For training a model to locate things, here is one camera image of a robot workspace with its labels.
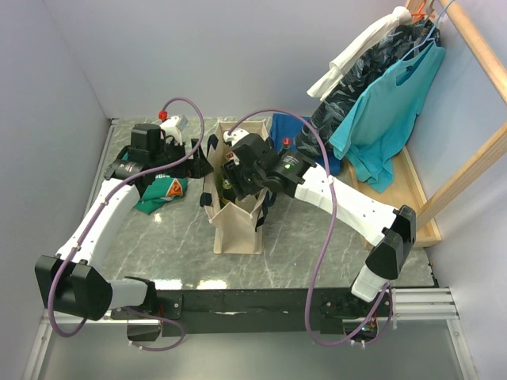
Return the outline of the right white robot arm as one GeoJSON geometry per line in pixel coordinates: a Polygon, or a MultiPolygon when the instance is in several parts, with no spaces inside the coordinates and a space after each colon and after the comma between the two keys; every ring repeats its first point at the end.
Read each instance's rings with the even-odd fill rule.
{"type": "Polygon", "coordinates": [[[347,296],[352,313],[365,315],[371,310],[383,285],[399,277],[414,246],[415,211],[366,196],[297,151],[278,153],[260,135],[239,128],[224,132],[223,140],[232,151],[223,171],[237,199],[264,189],[285,194],[334,214],[372,245],[347,296]]]}

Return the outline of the beige canvas tote bag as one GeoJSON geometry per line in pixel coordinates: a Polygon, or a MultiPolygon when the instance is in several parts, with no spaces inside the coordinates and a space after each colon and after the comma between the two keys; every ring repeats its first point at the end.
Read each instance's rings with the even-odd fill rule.
{"type": "Polygon", "coordinates": [[[267,191],[262,189],[238,199],[223,183],[226,179],[223,165],[237,162],[227,135],[233,126],[233,121],[220,120],[208,138],[207,160],[213,172],[203,179],[200,203],[215,227],[215,254],[260,254],[262,225],[269,203],[267,191]]]}

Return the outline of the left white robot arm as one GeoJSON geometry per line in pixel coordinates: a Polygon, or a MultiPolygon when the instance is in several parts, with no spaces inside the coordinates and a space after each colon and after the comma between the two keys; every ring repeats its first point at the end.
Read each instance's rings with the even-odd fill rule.
{"type": "Polygon", "coordinates": [[[132,128],[129,145],[106,168],[99,194],[78,229],[57,253],[36,262],[36,280],[48,310],[93,321],[125,306],[141,318],[156,313],[152,281],[107,280],[99,267],[124,219],[155,179],[162,174],[202,178],[212,172],[201,141],[192,139],[187,151],[178,127],[142,123],[132,128]]]}

